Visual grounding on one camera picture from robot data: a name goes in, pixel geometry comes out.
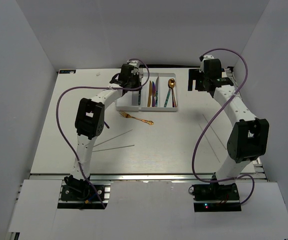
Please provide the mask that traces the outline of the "silver fork teal handle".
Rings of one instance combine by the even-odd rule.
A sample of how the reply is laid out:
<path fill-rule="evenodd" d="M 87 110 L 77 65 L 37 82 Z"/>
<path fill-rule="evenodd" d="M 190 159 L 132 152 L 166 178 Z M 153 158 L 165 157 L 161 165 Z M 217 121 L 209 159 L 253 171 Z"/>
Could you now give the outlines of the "silver fork teal handle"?
<path fill-rule="evenodd" d="M 139 84 L 140 86 L 142 85 L 142 78 L 143 78 L 143 67 L 139 66 L 139 71 L 138 71 L 138 75 L 139 75 Z M 138 106 L 141 105 L 141 89 L 138 90 Z"/>

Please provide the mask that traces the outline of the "gold knife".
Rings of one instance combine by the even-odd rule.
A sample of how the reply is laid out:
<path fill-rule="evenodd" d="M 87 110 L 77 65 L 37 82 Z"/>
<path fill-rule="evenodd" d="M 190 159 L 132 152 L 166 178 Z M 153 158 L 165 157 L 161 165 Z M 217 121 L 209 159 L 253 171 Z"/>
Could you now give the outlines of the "gold knife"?
<path fill-rule="evenodd" d="M 149 91 L 148 91 L 147 106 L 151 107 L 151 103 L 152 103 L 152 81 L 149 81 Z"/>

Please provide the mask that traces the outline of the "purple iridescent knife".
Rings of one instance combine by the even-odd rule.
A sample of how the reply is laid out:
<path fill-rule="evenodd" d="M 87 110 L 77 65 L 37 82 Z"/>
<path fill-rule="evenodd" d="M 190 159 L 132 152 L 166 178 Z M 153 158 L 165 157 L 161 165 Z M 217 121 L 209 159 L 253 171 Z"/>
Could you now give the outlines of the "purple iridescent knife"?
<path fill-rule="evenodd" d="M 155 82 L 152 82 L 152 107 L 156 105 L 156 85 Z"/>

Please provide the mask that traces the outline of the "silver knife teal handle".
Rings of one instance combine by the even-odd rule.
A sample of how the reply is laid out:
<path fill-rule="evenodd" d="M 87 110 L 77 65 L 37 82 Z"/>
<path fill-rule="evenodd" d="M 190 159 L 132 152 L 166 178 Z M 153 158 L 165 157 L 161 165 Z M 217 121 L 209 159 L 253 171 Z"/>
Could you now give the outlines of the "silver knife teal handle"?
<path fill-rule="evenodd" d="M 159 77 L 155 81 L 155 107 L 158 107 L 158 87 L 159 87 Z"/>

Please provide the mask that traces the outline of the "gold spoon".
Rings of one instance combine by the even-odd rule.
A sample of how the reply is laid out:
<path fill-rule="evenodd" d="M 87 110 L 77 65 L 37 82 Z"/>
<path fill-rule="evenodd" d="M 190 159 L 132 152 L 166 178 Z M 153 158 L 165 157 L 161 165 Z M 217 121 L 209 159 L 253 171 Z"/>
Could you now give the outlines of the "gold spoon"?
<path fill-rule="evenodd" d="M 175 86 L 176 86 L 175 79 L 170 78 L 170 79 L 168 80 L 168 86 L 169 86 L 169 88 L 171 88 L 171 90 L 172 90 L 172 103 L 173 103 L 173 107 L 174 107 L 174 102 L 173 102 L 173 90 L 174 90 L 174 88 L 175 88 Z"/>

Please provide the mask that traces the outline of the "purple iridescent spoon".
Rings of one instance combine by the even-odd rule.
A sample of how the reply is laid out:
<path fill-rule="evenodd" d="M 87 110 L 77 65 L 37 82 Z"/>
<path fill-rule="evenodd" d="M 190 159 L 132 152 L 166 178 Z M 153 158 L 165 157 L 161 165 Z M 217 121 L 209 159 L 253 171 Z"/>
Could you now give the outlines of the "purple iridescent spoon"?
<path fill-rule="evenodd" d="M 178 100 L 177 100 L 176 89 L 173 90 L 173 102 L 174 102 L 174 107 L 177 108 L 178 107 Z"/>

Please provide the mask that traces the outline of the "silver spoon teal handle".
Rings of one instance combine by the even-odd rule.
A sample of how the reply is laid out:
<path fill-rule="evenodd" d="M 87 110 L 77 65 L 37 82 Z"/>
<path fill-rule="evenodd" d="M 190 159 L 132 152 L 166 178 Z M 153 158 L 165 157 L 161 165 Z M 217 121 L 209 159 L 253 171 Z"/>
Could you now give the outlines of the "silver spoon teal handle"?
<path fill-rule="evenodd" d="M 164 102 L 164 105 L 163 105 L 164 108 L 166 108 L 166 107 L 168 106 L 168 102 L 169 102 L 171 93 L 172 93 L 171 88 L 168 88 L 168 92 L 167 92 L 167 95 L 166 95 L 166 99 L 165 99 L 165 102 Z"/>

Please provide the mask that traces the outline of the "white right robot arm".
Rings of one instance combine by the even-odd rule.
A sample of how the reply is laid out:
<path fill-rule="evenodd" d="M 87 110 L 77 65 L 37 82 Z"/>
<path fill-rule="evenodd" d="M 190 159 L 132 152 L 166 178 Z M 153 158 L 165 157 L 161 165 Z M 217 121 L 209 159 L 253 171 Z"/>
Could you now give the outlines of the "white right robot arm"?
<path fill-rule="evenodd" d="M 210 195 L 219 200 L 228 193 L 226 185 L 235 183 L 247 165 L 265 154 L 269 123 L 248 109 L 229 77 L 222 77 L 219 59 L 202 56 L 199 72 L 198 90 L 208 92 L 220 104 L 220 111 L 225 112 L 232 125 L 226 146 L 227 158 L 209 181 L 212 184 Z"/>

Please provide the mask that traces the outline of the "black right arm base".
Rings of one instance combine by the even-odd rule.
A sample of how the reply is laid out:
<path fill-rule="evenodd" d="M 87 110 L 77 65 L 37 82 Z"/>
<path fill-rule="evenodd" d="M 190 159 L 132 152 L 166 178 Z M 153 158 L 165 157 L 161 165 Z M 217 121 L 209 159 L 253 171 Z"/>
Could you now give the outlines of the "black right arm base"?
<path fill-rule="evenodd" d="M 194 184 L 188 193 L 193 196 L 195 213 L 240 212 L 237 185 Z"/>

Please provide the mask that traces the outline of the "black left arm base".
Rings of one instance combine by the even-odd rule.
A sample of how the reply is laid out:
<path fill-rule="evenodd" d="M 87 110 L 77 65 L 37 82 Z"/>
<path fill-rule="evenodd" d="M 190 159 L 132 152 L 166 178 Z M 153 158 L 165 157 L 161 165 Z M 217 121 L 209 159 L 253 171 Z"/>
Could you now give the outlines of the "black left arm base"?
<path fill-rule="evenodd" d="M 99 194 L 103 204 L 107 206 L 110 186 L 105 184 L 95 184 L 97 193 Z M 103 210 L 103 206 L 98 199 L 97 194 L 91 186 L 87 186 L 83 193 L 76 191 L 68 187 L 66 184 L 62 184 L 58 209 L 71 209 L 71 210 Z"/>

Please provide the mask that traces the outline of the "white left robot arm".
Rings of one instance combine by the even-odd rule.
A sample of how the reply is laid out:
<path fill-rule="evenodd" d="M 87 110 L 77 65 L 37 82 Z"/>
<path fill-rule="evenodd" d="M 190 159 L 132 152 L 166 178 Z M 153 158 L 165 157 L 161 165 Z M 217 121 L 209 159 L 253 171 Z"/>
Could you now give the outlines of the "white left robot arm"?
<path fill-rule="evenodd" d="M 105 89 L 88 99 L 80 100 L 75 128 L 77 130 L 77 157 L 71 172 L 73 178 L 84 180 L 90 177 L 90 160 L 97 137 L 104 129 L 105 109 L 121 98 L 127 89 L 136 89 L 141 85 L 142 68 L 138 60 L 129 60 L 121 67 L 117 79 L 109 82 Z"/>

